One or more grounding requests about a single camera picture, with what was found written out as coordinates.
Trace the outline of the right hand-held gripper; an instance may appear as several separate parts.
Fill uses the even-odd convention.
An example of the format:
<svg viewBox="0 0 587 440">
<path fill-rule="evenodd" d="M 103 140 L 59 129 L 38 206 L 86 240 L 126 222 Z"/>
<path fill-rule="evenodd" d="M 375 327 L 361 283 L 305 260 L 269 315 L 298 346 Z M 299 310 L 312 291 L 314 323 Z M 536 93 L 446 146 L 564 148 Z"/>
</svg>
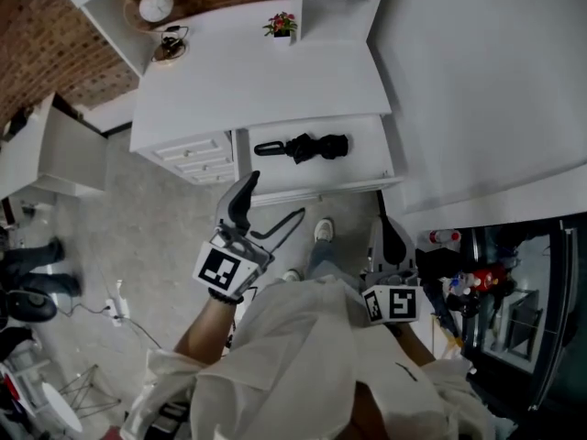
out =
<svg viewBox="0 0 587 440">
<path fill-rule="evenodd" d="M 405 230 L 380 215 L 371 230 L 368 267 L 362 291 L 373 325 L 412 323 L 420 314 L 415 246 Z"/>
</svg>

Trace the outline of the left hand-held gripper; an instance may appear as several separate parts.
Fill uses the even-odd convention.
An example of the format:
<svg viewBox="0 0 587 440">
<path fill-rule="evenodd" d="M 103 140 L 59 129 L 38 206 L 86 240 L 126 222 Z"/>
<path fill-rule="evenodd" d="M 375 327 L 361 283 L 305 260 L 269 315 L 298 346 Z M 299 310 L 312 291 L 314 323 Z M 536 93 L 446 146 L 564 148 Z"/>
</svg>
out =
<svg viewBox="0 0 587 440">
<path fill-rule="evenodd" d="M 195 261 L 192 278 L 222 297 L 237 301 L 259 278 L 278 249 L 305 218 L 299 208 L 264 231 L 251 227 L 248 212 L 260 178 L 254 170 L 238 180 L 220 199 L 212 235 Z"/>
</svg>

